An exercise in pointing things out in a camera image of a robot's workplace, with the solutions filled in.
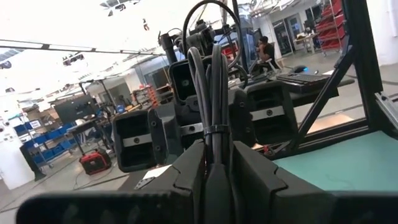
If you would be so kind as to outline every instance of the red shelving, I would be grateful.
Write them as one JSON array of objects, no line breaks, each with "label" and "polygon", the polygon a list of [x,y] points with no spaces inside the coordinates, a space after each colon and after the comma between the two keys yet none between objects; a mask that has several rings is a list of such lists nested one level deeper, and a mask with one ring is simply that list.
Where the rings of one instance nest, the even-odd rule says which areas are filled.
[{"label": "red shelving", "polygon": [[343,21],[341,0],[330,0],[330,3],[322,10],[321,21],[316,25],[318,39],[324,53],[326,50],[341,48],[345,36]]}]

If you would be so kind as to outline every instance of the white pillar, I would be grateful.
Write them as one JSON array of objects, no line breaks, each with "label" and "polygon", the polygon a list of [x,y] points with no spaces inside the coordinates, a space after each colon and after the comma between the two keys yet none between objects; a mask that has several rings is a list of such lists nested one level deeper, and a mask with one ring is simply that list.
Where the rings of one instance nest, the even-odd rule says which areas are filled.
[{"label": "white pillar", "polygon": [[256,26],[258,26],[258,28],[260,28],[263,36],[268,37],[268,43],[274,43],[275,58],[276,59],[282,58],[282,54],[280,53],[279,44],[276,39],[274,26],[272,25],[272,21],[269,18],[269,16],[261,16],[258,18],[254,18],[253,19],[253,27],[256,28]]},{"label": "white pillar", "polygon": [[398,63],[398,1],[367,0],[366,2],[379,65]]},{"label": "white pillar", "polygon": [[0,174],[9,190],[35,179],[19,148],[21,140],[7,120],[0,117]]}]

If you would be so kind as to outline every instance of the concrete floor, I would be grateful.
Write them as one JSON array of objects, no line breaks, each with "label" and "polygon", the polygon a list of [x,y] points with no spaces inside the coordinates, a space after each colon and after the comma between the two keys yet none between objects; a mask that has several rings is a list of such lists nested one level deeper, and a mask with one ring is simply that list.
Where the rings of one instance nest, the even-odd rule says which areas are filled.
[{"label": "concrete floor", "polygon": [[[326,57],[322,54],[309,55],[297,53],[285,59],[285,66],[306,65],[310,70],[319,70],[320,73],[333,69],[333,65],[339,57],[339,53],[329,52]],[[384,80],[384,91],[388,95],[398,93],[398,65],[381,67],[381,76]],[[351,68],[347,76],[355,77],[355,70]],[[329,100],[324,107],[316,129],[333,126],[364,117],[361,106],[361,96],[358,83],[339,88],[339,97]],[[297,121],[303,120],[311,105],[295,108]],[[47,177],[40,182],[31,182],[15,190],[8,190],[0,180],[0,223],[14,223],[14,217],[18,206],[27,198],[53,191],[71,191],[83,187],[81,190],[116,190],[127,179],[116,163],[113,168],[100,174],[88,176],[82,172],[81,165],[77,159],[79,152],[73,155],[65,154],[61,159],[54,162],[53,169],[46,169]]]}]

